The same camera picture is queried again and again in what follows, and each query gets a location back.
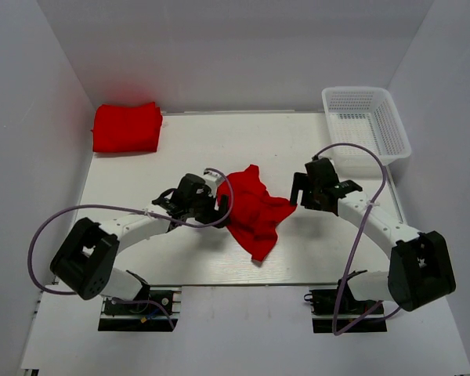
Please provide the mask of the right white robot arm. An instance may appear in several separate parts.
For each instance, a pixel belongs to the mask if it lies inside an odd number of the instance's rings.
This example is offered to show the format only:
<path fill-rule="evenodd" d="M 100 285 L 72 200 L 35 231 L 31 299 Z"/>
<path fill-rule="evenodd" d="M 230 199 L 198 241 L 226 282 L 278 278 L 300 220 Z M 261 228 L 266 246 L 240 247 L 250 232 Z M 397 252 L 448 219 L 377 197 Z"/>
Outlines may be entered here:
<path fill-rule="evenodd" d="M 354 313 L 371 300 L 395 302 L 412 312 L 456 291 L 443 235 L 424 233 L 391 216 L 359 184 L 341 181 L 328 159 L 317 157 L 294 174 L 290 202 L 351 223 L 389 259 L 386 271 L 348 273 L 340 279 L 338 302 L 345 311 Z"/>

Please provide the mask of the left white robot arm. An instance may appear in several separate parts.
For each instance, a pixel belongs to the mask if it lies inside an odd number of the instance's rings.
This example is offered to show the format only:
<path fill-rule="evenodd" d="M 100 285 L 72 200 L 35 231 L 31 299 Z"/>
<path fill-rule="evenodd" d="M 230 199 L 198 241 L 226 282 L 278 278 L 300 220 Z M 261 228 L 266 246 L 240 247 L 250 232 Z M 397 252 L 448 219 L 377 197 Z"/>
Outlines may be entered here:
<path fill-rule="evenodd" d="M 220 186 L 228 189 L 220 194 Z M 127 248 L 151 237 L 170 233 L 180 226 L 194 229 L 223 228 L 233 209 L 233 190 L 219 170 L 207 168 L 201 176 L 185 174 L 144 209 L 124 208 L 125 216 L 105 222 L 79 219 L 50 263 L 76 295 L 90 300 L 100 295 L 122 300 L 132 312 L 140 313 L 150 303 L 149 285 L 132 271 L 114 263 Z"/>

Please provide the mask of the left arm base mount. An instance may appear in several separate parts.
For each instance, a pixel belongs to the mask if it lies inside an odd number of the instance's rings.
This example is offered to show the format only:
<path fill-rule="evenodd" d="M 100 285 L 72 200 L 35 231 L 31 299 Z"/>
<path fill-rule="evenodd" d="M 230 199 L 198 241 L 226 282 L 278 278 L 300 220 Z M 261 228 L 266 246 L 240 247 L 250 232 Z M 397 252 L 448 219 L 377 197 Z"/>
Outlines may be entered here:
<path fill-rule="evenodd" d="M 173 332 L 179 320 L 180 287 L 152 287 L 144 303 L 121 304 L 104 298 L 100 332 Z"/>

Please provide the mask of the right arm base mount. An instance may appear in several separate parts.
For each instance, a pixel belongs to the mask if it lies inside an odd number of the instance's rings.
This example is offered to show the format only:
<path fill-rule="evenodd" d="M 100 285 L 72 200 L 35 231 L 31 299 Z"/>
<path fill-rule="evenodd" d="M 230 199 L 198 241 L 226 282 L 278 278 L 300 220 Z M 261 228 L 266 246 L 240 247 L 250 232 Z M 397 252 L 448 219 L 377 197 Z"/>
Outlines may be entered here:
<path fill-rule="evenodd" d="M 331 334 L 334 305 L 337 288 L 315 288 L 309 290 L 303 299 L 311 308 L 314 334 Z M 358 316 L 365 313 L 376 302 L 372 300 L 356 301 L 352 293 L 345 289 L 338 311 L 337 329 L 340 330 L 353 322 Z M 369 316 L 350 328 L 347 333 L 383 333 L 387 331 L 384 321 L 385 311 L 379 306 Z"/>

